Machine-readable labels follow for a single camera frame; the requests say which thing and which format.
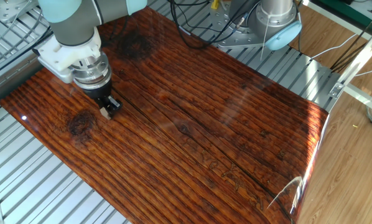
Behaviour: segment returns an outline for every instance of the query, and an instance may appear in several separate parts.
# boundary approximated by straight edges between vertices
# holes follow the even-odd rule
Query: dark wood knot
[[[91,129],[94,123],[95,117],[89,111],[81,111],[68,122],[68,131],[73,136],[79,136]]]
[[[190,131],[188,130],[188,127],[186,127],[186,125],[184,125],[184,124],[181,125],[181,127],[179,128],[179,131],[182,134],[190,134]]]
[[[138,31],[133,31],[121,39],[118,50],[128,59],[142,60],[150,56],[152,44],[148,37],[141,35]]]

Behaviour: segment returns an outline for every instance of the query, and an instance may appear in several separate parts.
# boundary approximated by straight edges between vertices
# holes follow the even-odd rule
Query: metal rack
[[[30,47],[48,29],[49,23],[41,16],[38,7],[22,15],[14,23],[0,21],[0,98],[8,94],[19,82],[29,78],[25,71],[36,70],[40,65]]]

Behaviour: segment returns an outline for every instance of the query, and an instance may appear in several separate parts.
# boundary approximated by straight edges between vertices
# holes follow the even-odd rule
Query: metal mount plate
[[[231,3],[227,2],[225,5],[219,5],[218,9],[210,9],[212,27],[215,30],[223,30],[229,22],[230,6]],[[233,32],[235,26],[236,25],[234,23],[231,23],[224,33],[222,33],[222,35],[218,38],[218,40],[229,36]],[[251,30],[249,27],[240,27],[229,38],[219,42],[218,47],[221,49],[243,49],[246,47],[261,46],[262,44],[262,38],[254,34],[253,30]]]
[[[337,99],[338,97],[340,97],[344,88],[344,84],[337,82],[328,95]]]
[[[25,1],[4,1],[0,0],[0,21],[4,23],[13,22],[16,15],[18,17],[25,14],[38,5],[37,0]]]

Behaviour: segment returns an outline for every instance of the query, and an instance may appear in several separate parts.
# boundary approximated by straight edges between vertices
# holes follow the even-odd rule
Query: wood grain
[[[327,112],[214,47],[190,50],[151,9],[120,40],[103,49],[124,102],[111,121],[46,69],[0,104],[132,223],[295,221],[295,185],[267,206],[305,175]]]

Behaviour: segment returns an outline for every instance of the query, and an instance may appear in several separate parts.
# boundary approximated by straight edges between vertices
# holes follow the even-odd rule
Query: wooden board
[[[0,104],[133,223],[296,220],[296,185],[268,205],[305,175],[326,111],[214,47],[187,48],[151,9],[103,50],[124,102],[111,121],[46,69]]]

